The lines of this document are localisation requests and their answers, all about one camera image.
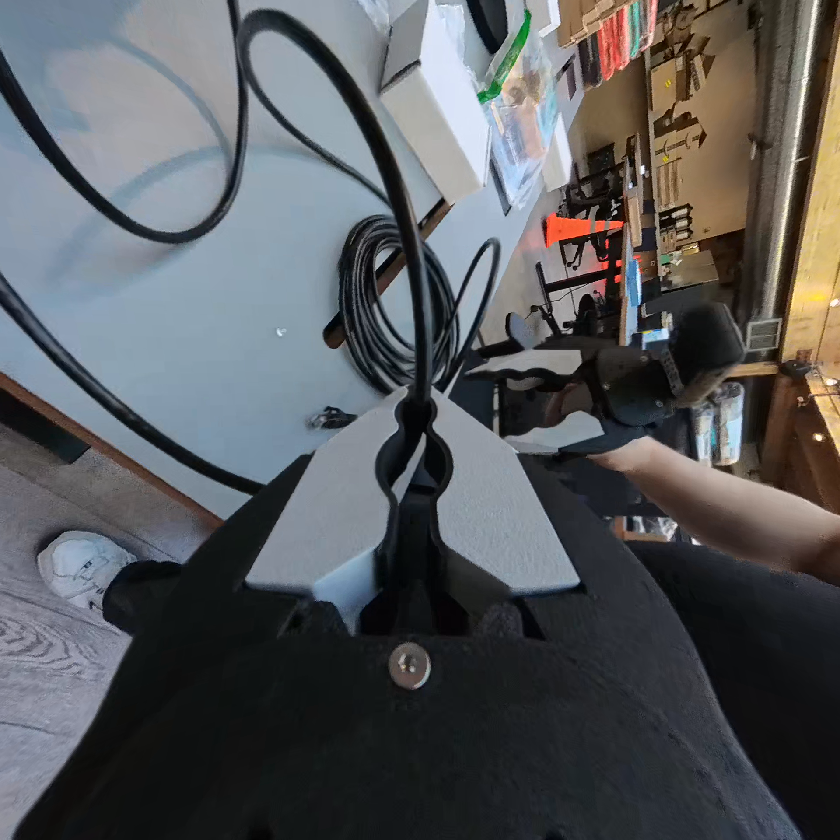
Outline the person's dark clothing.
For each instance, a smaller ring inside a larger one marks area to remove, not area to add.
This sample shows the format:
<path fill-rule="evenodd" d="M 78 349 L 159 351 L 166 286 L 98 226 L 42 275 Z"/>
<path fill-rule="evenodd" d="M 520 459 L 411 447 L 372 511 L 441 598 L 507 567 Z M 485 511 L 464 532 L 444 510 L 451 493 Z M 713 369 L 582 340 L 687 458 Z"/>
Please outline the person's dark clothing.
<path fill-rule="evenodd" d="M 686 543 L 633 542 L 559 596 L 582 629 L 665 602 L 738 740 L 806 838 L 838 838 L 838 587 Z"/>

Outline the stack of brown boxes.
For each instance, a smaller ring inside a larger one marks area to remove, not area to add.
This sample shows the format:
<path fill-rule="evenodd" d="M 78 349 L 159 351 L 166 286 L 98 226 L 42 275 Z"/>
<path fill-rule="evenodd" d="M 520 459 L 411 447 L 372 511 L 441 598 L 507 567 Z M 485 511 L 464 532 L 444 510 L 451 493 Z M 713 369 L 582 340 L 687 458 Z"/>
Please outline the stack of brown boxes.
<path fill-rule="evenodd" d="M 560 26 L 558 45 L 568 48 L 589 36 L 590 29 L 601 19 L 598 1 L 559 1 Z"/>

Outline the packaged yellow multimeter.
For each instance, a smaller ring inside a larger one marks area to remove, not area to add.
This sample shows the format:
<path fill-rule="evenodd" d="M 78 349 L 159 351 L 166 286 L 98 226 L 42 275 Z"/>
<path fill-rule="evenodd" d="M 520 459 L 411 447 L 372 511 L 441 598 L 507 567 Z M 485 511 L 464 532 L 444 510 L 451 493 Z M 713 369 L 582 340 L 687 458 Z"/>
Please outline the packaged yellow multimeter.
<path fill-rule="evenodd" d="M 539 179 L 560 116 L 549 51 L 529 7 L 493 56 L 478 100 L 490 156 L 507 204 L 521 208 Z"/>

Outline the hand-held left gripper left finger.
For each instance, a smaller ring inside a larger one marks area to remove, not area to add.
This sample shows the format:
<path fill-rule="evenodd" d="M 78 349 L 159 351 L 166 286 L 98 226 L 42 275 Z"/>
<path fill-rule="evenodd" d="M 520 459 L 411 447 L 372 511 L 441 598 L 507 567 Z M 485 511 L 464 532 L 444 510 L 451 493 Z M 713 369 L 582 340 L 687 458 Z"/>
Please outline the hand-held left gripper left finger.
<path fill-rule="evenodd" d="M 375 461 L 397 432 L 402 387 L 316 449 L 245 582 L 336 607 L 351 634 L 376 597 L 375 552 L 391 504 Z"/>

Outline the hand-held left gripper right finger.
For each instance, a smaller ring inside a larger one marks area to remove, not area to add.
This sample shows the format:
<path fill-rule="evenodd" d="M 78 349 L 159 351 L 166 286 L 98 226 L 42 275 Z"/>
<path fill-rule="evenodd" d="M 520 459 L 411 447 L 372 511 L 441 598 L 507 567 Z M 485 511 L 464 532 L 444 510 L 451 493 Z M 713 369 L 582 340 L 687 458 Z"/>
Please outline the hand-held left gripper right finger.
<path fill-rule="evenodd" d="M 581 577 L 517 452 L 433 389 L 425 469 L 443 591 L 472 623 L 494 606 L 577 589 Z"/>

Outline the person's right forearm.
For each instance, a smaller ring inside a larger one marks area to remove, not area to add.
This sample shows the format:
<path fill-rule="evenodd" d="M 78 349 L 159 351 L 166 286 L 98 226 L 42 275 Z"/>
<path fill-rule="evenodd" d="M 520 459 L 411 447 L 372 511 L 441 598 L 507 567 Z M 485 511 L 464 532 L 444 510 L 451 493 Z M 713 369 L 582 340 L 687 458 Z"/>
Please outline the person's right forearm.
<path fill-rule="evenodd" d="M 706 546 L 839 584 L 839 517 L 807 499 L 706 467 L 651 437 L 589 455 L 628 478 Z"/>

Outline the person's right hand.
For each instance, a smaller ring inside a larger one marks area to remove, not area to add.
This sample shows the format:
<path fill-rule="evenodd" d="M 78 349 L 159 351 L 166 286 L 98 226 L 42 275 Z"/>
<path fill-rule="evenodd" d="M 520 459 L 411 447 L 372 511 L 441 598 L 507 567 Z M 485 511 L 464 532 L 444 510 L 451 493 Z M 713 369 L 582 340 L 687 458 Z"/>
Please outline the person's right hand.
<path fill-rule="evenodd" d="M 592 414 L 593 399 L 588 385 L 583 383 L 567 384 L 561 391 L 553 394 L 545 409 L 542 425 L 559 426 L 573 413 Z"/>

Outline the stack of orange teal bags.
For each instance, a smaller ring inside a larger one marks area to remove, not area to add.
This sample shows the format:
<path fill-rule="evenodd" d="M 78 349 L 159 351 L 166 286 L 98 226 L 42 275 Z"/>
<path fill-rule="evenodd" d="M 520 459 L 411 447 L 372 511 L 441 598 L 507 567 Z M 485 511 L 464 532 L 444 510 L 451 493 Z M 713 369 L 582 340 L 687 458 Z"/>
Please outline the stack of orange teal bags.
<path fill-rule="evenodd" d="M 580 2 L 574 36 L 583 89 L 597 89 L 648 51 L 657 34 L 658 1 Z"/>

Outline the metal air duct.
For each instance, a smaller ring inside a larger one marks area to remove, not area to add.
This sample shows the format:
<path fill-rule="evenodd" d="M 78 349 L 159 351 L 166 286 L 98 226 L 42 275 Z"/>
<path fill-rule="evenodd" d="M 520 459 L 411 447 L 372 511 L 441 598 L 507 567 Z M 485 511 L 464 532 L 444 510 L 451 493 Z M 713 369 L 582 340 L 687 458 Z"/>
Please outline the metal air duct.
<path fill-rule="evenodd" d="M 788 289 L 828 2 L 753 2 L 755 116 L 738 319 L 777 319 Z"/>

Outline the stack of dark rolled mats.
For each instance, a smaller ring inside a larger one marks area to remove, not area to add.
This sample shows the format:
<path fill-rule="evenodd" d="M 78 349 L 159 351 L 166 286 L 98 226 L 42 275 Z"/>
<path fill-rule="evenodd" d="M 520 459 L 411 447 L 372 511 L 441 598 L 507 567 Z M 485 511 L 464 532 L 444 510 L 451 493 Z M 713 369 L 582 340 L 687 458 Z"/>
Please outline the stack of dark rolled mats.
<path fill-rule="evenodd" d="M 730 467 L 742 448 L 744 386 L 725 381 L 690 409 L 696 459 L 704 466 Z"/>

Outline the orange traffic cone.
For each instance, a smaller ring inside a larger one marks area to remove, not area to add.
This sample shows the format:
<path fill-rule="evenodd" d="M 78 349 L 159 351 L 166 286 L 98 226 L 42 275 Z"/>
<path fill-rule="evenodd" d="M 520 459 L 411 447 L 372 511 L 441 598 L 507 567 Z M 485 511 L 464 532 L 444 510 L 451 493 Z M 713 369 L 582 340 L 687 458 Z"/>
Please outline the orange traffic cone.
<path fill-rule="evenodd" d="M 614 230 L 622 229 L 623 226 L 624 222 L 621 220 L 564 217 L 553 213 L 542 221 L 544 246 L 549 249 L 573 239 L 590 238 L 601 234 L 609 235 Z"/>

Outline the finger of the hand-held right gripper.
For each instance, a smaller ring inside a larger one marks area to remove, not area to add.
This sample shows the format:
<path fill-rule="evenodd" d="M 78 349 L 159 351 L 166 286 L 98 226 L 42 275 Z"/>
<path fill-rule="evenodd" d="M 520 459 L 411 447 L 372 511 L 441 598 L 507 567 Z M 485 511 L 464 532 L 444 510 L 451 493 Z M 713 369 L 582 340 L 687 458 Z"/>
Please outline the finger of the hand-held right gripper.
<path fill-rule="evenodd" d="M 604 435 L 601 422 L 588 413 L 571 413 L 551 427 L 506 436 L 506 443 L 525 455 L 556 455 L 561 450 Z"/>
<path fill-rule="evenodd" d="M 490 358 L 465 373 L 513 392 L 560 392 L 585 383 L 579 350 L 522 350 Z"/>

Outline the white shoe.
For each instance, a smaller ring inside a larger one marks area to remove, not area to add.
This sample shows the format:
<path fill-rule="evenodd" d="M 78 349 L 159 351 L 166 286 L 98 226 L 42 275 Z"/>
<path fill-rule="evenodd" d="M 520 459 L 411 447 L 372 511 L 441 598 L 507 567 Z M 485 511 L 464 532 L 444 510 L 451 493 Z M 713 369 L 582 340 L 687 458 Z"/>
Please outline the white shoe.
<path fill-rule="evenodd" d="M 71 530 L 51 540 L 36 565 L 48 588 L 85 612 L 102 613 L 106 590 L 138 558 L 110 538 Z"/>

